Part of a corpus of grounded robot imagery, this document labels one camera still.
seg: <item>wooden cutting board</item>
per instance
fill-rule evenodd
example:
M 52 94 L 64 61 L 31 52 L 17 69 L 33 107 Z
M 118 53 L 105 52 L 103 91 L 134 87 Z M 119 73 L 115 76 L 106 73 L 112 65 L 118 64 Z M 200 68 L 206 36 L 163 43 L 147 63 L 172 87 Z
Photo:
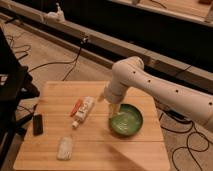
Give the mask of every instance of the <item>wooden cutting board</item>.
M 108 127 L 108 102 L 97 99 L 107 82 L 47 82 L 36 113 L 43 115 L 44 133 L 33 136 L 30 124 L 14 169 L 133 171 L 170 169 L 164 139 L 153 98 L 135 88 L 128 90 L 124 103 L 137 107 L 144 118 L 140 131 L 122 138 Z M 71 127 L 70 112 L 79 98 L 92 96 L 95 106 L 77 130 Z M 74 141 L 71 160 L 56 159 L 61 137 Z

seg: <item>floor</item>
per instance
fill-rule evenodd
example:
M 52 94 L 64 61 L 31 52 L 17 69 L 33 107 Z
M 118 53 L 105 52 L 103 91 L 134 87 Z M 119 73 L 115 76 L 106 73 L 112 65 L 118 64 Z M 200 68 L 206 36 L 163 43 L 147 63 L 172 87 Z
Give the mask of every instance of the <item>floor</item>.
M 71 61 L 76 57 L 76 53 L 64 49 L 61 46 L 58 46 L 48 40 L 45 40 L 42 37 L 39 37 L 13 24 L 3 25 L 3 28 L 5 35 L 12 35 L 16 37 L 14 38 L 14 46 L 21 46 L 24 44 L 31 45 L 31 50 L 28 52 L 29 55 L 26 58 L 20 60 L 23 65 L 29 66 L 29 69 L 32 69 L 33 67 L 38 66 L 40 64 L 52 61 Z M 33 83 L 39 88 L 39 90 L 42 90 L 42 87 L 46 81 L 62 80 L 67 71 L 70 69 L 70 67 L 70 65 L 49 65 L 37 69 L 31 72 L 31 75 L 34 78 Z M 83 56 L 80 56 L 76 68 L 70 73 L 67 80 L 110 80 L 111 76 L 112 75 L 110 69 L 101 66 L 95 63 L 94 61 L 88 60 Z M 32 108 L 37 103 L 37 100 L 38 99 L 23 101 L 21 105 L 27 108 Z M 26 112 L 23 110 L 18 110 L 17 113 L 18 115 L 23 115 Z M 184 131 L 190 127 L 190 125 L 179 124 L 165 115 L 163 115 L 163 117 L 161 118 L 161 125 L 163 127 L 176 131 Z M 209 140 L 213 141 L 213 134 L 207 132 L 199 126 L 196 127 L 200 132 L 205 134 Z M 176 151 L 174 155 L 174 161 L 177 167 L 181 171 L 199 171 L 200 169 L 198 165 L 190 156 L 189 151 L 184 147 L 186 147 L 187 136 L 190 136 L 189 147 L 196 150 L 202 151 L 203 149 L 205 149 L 207 146 L 207 141 L 202 138 L 202 136 L 194 134 L 194 129 L 189 133 L 185 134 L 172 133 L 170 131 L 166 131 L 165 129 L 162 129 L 162 131 L 165 138 L 168 156 L 171 162 L 171 170 L 176 170 L 172 162 L 173 151 L 179 147 L 183 147 L 180 150 Z M 22 139 L 19 136 L 15 137 L 9 154 L 5 160 L 2 171 L 13 170 L 13 163 L 21 145 L 21 141 Z M 210 145 L 209 149 L 205 152 L 192 151 L 192 153 L 203 170 L 213 170 L 212 157 L 210 157 L 213 156 L 212 145 Z

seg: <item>wire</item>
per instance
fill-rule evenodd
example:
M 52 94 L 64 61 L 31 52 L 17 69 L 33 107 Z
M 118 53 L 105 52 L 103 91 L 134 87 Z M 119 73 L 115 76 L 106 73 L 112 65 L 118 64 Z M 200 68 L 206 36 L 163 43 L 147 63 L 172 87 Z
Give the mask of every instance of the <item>wire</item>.
M 168 117 L 170 117 L 171 119 L 175 120 L 176 122 L 178 123 L 181 123 L 180 120 L 176 120 L 174 117 L 171 117 L 171 115 L 169 115 L 168 113 L 165 113 L 165 112 L 162 112 L 160 117 L 159 117 L 159 120 L 161 121 L 163 116 L 167 114 Z M 203 171 L 201 165 L 199 164 L 199 162 L 197 161 L 197 159 L 195 158 L 195 156 L 193 155 L 192 152 L 205 152 L 209 149 L 210 147 L 210 144 L 213 145 L 213 142 L 211 142 L 203 133 L 201 133 L 200 131 L 197 130 L 196 126 L 195 126 L 195 123 L 192 122 L 192 121 L 189 121 L 189 120 L 186 120 L 186 119 L 183 119 L 183 123 L 182 124 L 187 124 L 185 123 L 185 121 L 188 121 L 188 124 L 190 123 L 191 124 L 191 127 L 188 129 L 188 130 L 185 130 L 185 131 L 176 131 L 176 130 L 171 130 L 171 129 L 168 129 L 168 128 L 165 128 L 163 126 L 161 126 L 162 129 L 166 130 L 166 131 L 169 131 L 169 132 L 172 132 L 172 133 L 177 133 L 177 134 L 185 134 L 185 133 L 189 133 L 193 128 L 195 131 L 191 132 L 187 138 L 186 138 L 186 146 L 181 146 L 181 147 L 178 147 L 176 148 L 173 152 L 172 152 L 172 163 L 175 167 L 176 170 L 180 170 L 175 162 L 175 154 L 177 151 L 181 150 L 181 149 L 186 149 L 190 156 L 192 157 L 193 161 L 196 163 L 196 165 L 199 167 L 199 169 L 201 171 Z M 192 148 L 190 147 L 189 145 L 189 141 L 190 141 L 190 138 L 195 135 L 195 134 L 198 134 L 202 139 L 204 139 L 206 142 L 207 142 L 207 146 L 204 148 L 204 149 L 195 149 L 195 148 Z
M 64 78 L 62 79 L 62 81 L 65 81 L 67 79 L 67 77 L 69 76 L 69 74 L 75 69 L 75 67 L 77 65 L 77 61 L 78 61 L 79 55 L 81 53 L 81 50 L 82 50 L 82 47 L 80 47 L 80 49 L 78 51 L 77 57 L 75 59 L 74 66 L 67 72 L 67 74 L 64 76 Z
M 192 135 L 195 135 L 195 134 L 200 135 L 200 137 L 202 137 L 204 140 L 206 140 L 207 146 L 206 146 L 204 149 L 198 150 L 198 149 L 194 149 L 194 148 L 190 147 L 190 145 L 189 145 L 190 137 L 192 137 Z M 201 165 L 199 164 L 199 162 L 197 161 L 197 159 L 195 158 L 195 156 L 193 155 L 192 151 L 194 151 L 194 152 L 199 152 L 199 153 L 200 153 L 200 152 L 205 152 L 205 151 L 207 151 L 207 150 L 209 149 L 209 147 L 210 147 L 210 143 L 209 143 L 209 141 L 208 141 L 208 138 L 207 138 L 203 133 L 197 132 L 197 131 L 191 132 L 191 133 L 187 136 L 187 139 L 186 139 L 186 146 L 178 147 L 178 148 L 176 148 L 176 149 L 173 151 L 173 153 L 172 153 L 172 163 L 173 163 L 174 167 L 176 168 L 176 170 L 180 170 L 180 169 L 178 168 L 178 166 L 176 165 L 176 163 L 175 163 L 175 153 L 176 153 L 177 151 L 181 150 L 181 149 L 187 149 L 187 151 L 189 152 L 189 154 L 190 154 L 190 156 L 192 157 L 192 159 L 195 161 L 195 163 L 197 164 L 197 166 L 199 167 L 199 169 L 202 171 L 203 169 L 202 169 Z
M 180 121 L 178 121 L 178 120 L 174 119 L 173 117 L 171 117 L 170 115 L 167 115 L 167 116 L 169 116 L 169 117 L 170 117 L 171 119 L 173 119 L 174 121 L 176 121 L 176 122 L 178 122 L 178 123 L 180 123 L 180 124 L 183 124 L 183 123 L 181 123 Z M 190 126 L 187 130 L 184 130 L 184 131 L 176 131 L 176 130 L 169 129 L 169 128 L 164 127 L 164 126 L 161 126 L 161 128 L 164 129 L 164 130 L 166 130 L 166 131 L 169 131 L 169 132 L 172 132 L 172 133 L 176 133 L 176 134 L 186 134 L 186 133 L 190 132 L 190 131 L 192 130 L 193 126 L 194 126 L 194 123 L 193 123 L 192 121 L 189 122 L 188 124 L 190 124 L 191 126 Z
M 156 3 L 156 4 L 160 5 L 160 6 L 163 7 L 164 9 L 167 9 L 167 7 L 166 7 L 164 4 L 162 4 L 162 3 L 158 2 L 158 1 L 155 1 L 155 0 L 149 0 L 149 1 L 151 1 L 151 2 L 153 2 L 153 3 Z
M 67 79 L 67 77 L 69 76 L 69 74 L 75 69 L 76 65 L 77 65 L 77 61 L 78 61 L 78 58 L 80 56 L 80 53 L 82 51 L 82 48 L 83 46 L 88 42 L 88 37 L 84 37 L 81 41 L 81 45 L 80 45 L 80 48 L 78 50 L 78 53 L 77 53 L 77 56 L 75 59 L 73 59 L 72 61 L 69 61 L 69 62 L 60 62 L 60 61 L 57 61 L 57 62 L 48 62 L 48 63 L 44 63 L 44 64 L 41 64 L 41 65 L 38 65 L 36 66 L 35 68 L 32 68 L 31 70 L 28 71 L 28 73 L 32 72 L 32 71 L 35 71 L 41 67 L 44 67 L 44 66 L 48 66 L 48 65 L 55 65 L 55 64 L 73 64 L 74 63 L 74 66 L 67 72 L 67 74 L 64 76 L 64 78 L 62 79 L 62 81 L 65 81 Z
M 24 107 L 24 106 L 18 105 L 18 107 L 22 108 L 23 110 L 25 110 L 25 111 L 27 111 L 27 112 L 29 112 L 29 113 L 34 113 L 34 110 L 33 110 L 33 111 L 30 111 L 30 109 L 28 109 L 28 108 L 26 108 L 26 107 Z

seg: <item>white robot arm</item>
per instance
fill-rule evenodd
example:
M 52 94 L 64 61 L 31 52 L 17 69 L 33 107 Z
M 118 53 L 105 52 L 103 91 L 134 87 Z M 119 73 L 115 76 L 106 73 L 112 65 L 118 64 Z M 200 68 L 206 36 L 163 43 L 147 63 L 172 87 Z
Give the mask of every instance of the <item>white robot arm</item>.
M 112 67 L 113 78 L 104 90 L 108 102 L 121 103 L 132 86 L 213 132 L 212 95 L 154 77 L 143 69 L 144 63 L 139 57 L 116 62 Z

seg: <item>black object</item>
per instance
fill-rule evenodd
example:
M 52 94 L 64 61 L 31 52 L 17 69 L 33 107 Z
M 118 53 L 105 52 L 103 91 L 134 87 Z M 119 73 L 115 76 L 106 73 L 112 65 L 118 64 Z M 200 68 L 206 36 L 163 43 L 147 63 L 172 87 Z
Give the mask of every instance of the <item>black object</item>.
M 0 170 L 15 134 L 24 136 L 26 130 L 22 125 L 33 117 L 33 113 L 30 113 L 16 120 L 15 111 L 19 102 L 39 96 L 27 70 L 28 67 L 21 66 L 16 59 L 0 29 L 0 74 L 7 75 L 4 84 L 0 84 Z
M 33 116 L 33 135 L 40 135 L 43 133 L 42 115 Z

